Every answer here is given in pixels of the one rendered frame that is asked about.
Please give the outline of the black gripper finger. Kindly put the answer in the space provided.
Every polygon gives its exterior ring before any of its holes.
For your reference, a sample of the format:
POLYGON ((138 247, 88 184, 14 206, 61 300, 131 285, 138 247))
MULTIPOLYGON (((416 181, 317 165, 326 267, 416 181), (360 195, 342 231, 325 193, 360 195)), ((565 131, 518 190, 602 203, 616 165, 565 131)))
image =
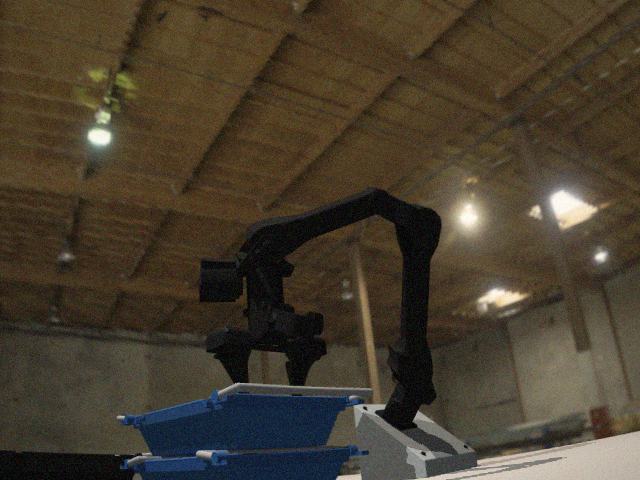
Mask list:
POLYGON ((214 359, 218 359, 221 362, 233 384, 249 383, 248 360, 251 351, 251 349, 232 347, 219 354, 214 354, 214 359))
POLYGON ((320 360, 321 355, 305 355, 292 361, 286 361, 286 370, 290 386, 304 387, 305 380, 311 365, 320 360))

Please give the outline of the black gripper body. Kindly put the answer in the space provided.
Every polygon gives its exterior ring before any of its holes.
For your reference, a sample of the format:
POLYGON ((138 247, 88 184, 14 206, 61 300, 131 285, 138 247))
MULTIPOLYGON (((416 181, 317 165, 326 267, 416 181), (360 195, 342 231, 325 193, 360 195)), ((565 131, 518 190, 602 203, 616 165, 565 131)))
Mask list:
POLYGON ((247 301, 248 308, 243 310, 243 317, 248 317, 248 331, 241 327, 223 326, 207 335, 206 351, 219 354, 232 347, 241 347, 257 351, 286 353, 286 357, 290 361, 308 354, 321 356, 327 354, 326 342, 322 338, 314 337, 313 341, 310 341, 301 337, 289 342, 286 339, 290 336, 277 330, 273 330, 272 334, 263 334, 263 319, 270 301, 278 303, 278 309, 281 310, 286 311, 286 307, 289 306, 284 304, 283 298, 278 296, 250 298, 247 301))

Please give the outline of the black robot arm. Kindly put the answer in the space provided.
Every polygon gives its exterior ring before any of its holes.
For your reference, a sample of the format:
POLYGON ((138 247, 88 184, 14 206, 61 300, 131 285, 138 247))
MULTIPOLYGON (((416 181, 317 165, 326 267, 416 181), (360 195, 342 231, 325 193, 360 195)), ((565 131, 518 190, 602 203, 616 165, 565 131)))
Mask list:
MULTIPOLYGON (((416 428, 413 419, 420 406, 430 405, 437 397, 426 339, 430 261, 442 229, 442 219, 435 211, 368 187, 302 214, 256 221, 234 259, 201 258, 199 299, 200 303, 235 302, 243 295, 246 277, 247 301, 255 296, 284 300, 282 277, 290 277, 295 268, 285 256, 312 238, 377 214, 395 225, 403 268, 400 334, 395 344, 389 344, 386 362, 396 386, 385 409, 375 413, 402 431, 416 428)), ((263 334, 277 330, 290 340, 313 341, 323 331, 321 313, 304 316, 294 313, 291 306, 286 311, 278 309, 273 301, 267 307, 263 334)))

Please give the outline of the blue plastic tray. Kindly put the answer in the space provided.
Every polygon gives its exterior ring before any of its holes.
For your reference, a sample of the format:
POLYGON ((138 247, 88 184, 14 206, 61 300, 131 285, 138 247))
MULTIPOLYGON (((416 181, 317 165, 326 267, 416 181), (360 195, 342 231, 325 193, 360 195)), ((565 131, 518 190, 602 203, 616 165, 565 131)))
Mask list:
POLYGON ((349 456, 366 455, 356 445, 345 448, 274 453, 213 452, 210 460, 195 457, 145 460, 133 469, 142 480, 336 480, 349 456))
POLYGON ((141 432, 152 456, 196 456, 203 450, 326 446, 339 411, 364 404, 371 388, 236 383, 197 400, 144 415, 117 416, 141 432), (235 394, 343 395, 342 397, 235 394))

